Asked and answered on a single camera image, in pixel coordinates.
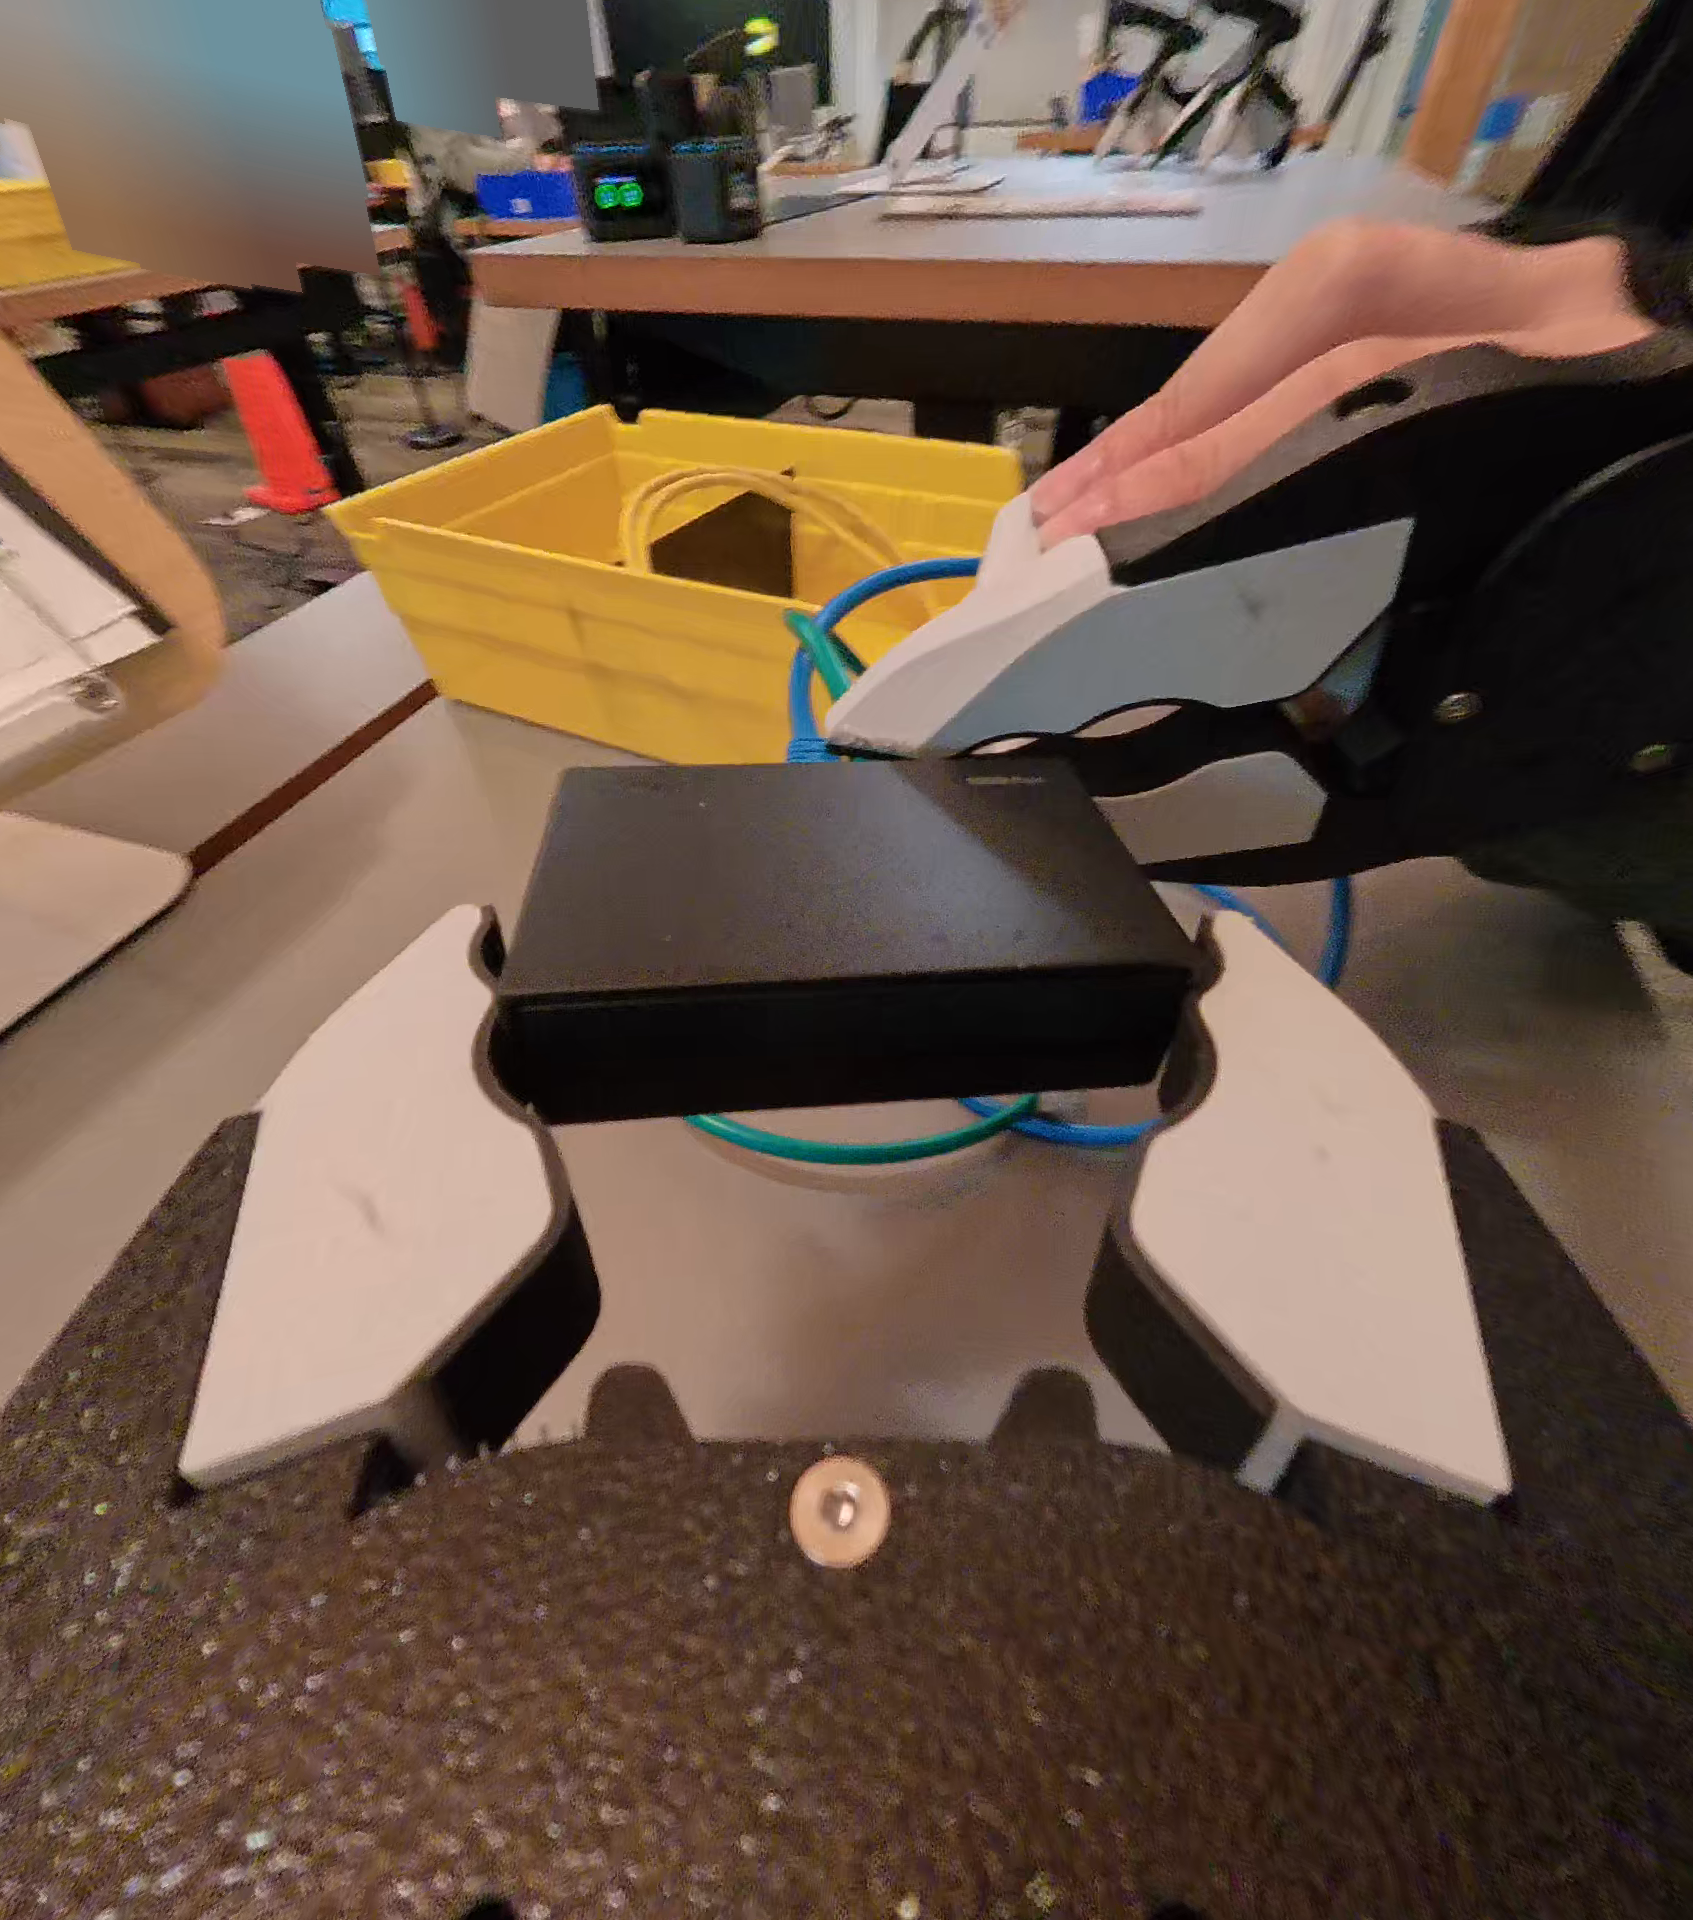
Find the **orange traffic cone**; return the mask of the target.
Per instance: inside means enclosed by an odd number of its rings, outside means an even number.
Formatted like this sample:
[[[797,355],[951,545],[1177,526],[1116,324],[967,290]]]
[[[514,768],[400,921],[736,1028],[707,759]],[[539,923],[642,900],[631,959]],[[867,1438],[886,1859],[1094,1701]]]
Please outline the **orange traffic cone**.
[[[321,446],[279,362],[253,351],[220,362],[257,482],[246,499],[272,514],[306,515],[342,497]]]

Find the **yellow plastic bin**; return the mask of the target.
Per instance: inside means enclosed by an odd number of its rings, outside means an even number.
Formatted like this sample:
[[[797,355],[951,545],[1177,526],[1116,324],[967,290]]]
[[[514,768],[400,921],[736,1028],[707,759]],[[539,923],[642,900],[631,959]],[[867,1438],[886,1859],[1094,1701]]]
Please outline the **yellow plastic bin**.
[[[793,632],[889,563],[975,555],[999,446],[599,406],[327,518],[435,688],[671,761],[782,755]]]

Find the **person's right hand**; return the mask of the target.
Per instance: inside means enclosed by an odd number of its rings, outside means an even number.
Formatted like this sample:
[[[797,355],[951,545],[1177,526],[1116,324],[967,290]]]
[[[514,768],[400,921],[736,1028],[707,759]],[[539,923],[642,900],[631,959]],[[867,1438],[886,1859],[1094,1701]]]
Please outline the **person's right hand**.
[[[1143,406],[1029,491],[1045,545],[1193,503],[1353,389],[1487,343],[1579,358],[1657,330],[1615,237],[1519,244],[1345,221],[1268,269]]]

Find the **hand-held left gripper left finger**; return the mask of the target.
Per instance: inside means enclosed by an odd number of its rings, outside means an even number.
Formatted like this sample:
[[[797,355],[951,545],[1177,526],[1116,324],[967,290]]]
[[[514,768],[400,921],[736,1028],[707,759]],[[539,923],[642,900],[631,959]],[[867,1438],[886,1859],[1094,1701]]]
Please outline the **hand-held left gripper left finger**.
[[[578,1357],[600,1284],[552,1133],[484,1082],[502,957],[455,905],[257,1104],[179,1476],[342,1444],[421,1472],[500,1449]]]

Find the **black power station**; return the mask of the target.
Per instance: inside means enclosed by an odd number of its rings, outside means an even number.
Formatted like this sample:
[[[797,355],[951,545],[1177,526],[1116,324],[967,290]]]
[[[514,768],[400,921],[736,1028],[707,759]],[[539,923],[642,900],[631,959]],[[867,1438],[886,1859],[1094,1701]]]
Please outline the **black power station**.
[[[753,137],[707,137],[671,147],[669,187],[675,232],[690,244],[753,241],[764,217],[758,149]]]

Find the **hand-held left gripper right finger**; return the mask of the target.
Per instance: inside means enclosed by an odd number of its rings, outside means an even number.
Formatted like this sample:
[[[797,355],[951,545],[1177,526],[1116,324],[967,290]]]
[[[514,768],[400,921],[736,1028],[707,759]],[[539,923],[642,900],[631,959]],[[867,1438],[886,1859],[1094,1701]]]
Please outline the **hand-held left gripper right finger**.
[[[1335,1451],[1491,1505],[1511,1466],[1432,1104],[1234,910],[1085,1292],[1094,1357],[1165,1451],[1268,1494]]]

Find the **instruction sheet on stand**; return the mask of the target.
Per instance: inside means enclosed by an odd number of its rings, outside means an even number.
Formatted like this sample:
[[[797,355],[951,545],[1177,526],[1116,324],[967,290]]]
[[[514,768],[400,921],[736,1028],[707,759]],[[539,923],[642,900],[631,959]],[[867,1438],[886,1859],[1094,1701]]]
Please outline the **instruction sheet on stand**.
[[[187,540],[0,335],[3,475],[150,602],[165,632],[0,719],[0,1037],[162,918],[193,879],[183,854],[18,804],[193,707],[227,650],[224,615]]]

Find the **black ethernet switch box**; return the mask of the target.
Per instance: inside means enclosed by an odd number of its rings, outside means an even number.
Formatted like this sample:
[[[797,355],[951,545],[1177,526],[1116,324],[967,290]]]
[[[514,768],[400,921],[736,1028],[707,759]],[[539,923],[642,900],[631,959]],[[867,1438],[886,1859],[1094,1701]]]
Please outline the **black ethernet switch box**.
[[[1143,1086],[1201,959],[1075,771],[564,771],[480,1041],[547,1125]]]

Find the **power station with green display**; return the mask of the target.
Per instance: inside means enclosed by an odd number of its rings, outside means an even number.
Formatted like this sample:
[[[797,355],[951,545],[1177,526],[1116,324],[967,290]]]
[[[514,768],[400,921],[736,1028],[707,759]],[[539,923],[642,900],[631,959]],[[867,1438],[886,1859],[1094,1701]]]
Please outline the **power station with green display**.
[[[594,242],[676,234],[667,149],[659,143],[578,143],[571,151],[578,221]]]

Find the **long wooden top desk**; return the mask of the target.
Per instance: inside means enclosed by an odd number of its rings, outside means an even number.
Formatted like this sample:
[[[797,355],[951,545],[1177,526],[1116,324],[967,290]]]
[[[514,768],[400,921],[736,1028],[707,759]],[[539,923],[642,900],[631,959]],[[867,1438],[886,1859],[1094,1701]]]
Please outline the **long wooden top desk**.
[[[485,247],[472,272],[490,309],[575,314],[591,387],[625,419],[816,395],[912,404],[930,437],[977,441],[1010,409],[1137,406],[1323,224],[1486,217],[1381,158],[1299,156],[1193,194],[1193,213],[1024,218],[853,200],[731,242],[562,229]]]

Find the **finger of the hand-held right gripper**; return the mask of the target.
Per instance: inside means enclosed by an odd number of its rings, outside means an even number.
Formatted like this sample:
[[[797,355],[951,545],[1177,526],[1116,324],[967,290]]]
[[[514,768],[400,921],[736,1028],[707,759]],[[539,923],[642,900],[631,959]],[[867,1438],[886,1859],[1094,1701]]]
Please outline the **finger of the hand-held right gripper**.
[[[1169,707],[1112,733],[956,717],[936,755],[971,785],[1045,780],[1139,865],[1251,865],[1318,839],[1343,792],[1330,755],[1278,707]]]
[[[1392,602],[1412,518],[1112,580],[1091,535],[1040,545],[1004,508],[967,594],[903,638],[824,717],[829,746],[956,755],[1072,736],[1144,707],[1241,708],[1315,684]]]

